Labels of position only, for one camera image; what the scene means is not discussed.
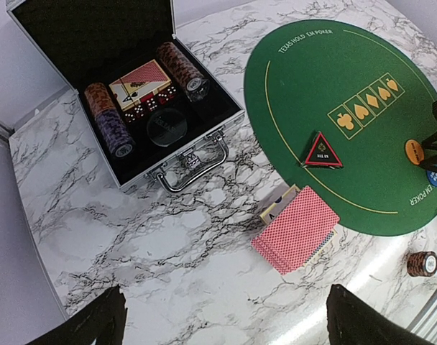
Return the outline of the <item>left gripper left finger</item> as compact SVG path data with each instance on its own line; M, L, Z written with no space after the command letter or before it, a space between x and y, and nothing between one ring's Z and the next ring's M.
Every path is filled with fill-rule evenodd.
M120 287L110 287L66 322L30 343L121 345L127 312Z

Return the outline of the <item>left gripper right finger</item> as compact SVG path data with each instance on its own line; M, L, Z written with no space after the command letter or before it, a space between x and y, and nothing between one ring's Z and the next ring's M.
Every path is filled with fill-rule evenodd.
M386 319L343 285L331 286L326 308L331 344L429 343Z

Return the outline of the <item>orange big blind button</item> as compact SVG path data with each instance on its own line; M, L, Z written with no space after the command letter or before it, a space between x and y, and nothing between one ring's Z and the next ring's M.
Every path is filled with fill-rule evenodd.
M414 139L409 139L405 143L405 154L409 161L416 166L419 166L425 157L421 144Z

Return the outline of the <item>blue small blind button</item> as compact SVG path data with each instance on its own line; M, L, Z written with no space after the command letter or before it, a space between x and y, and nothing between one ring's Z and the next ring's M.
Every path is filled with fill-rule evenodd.
M426 176L427 176L428 182L434 188L437 188L437 172L426 170Z

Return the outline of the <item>triangular all-in button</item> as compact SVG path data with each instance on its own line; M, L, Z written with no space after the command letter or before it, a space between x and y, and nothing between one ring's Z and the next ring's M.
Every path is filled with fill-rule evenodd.
M334 170L344 167L339 156L320 131L313 133L311 140L305 147L300 166L303 168L329 168Z

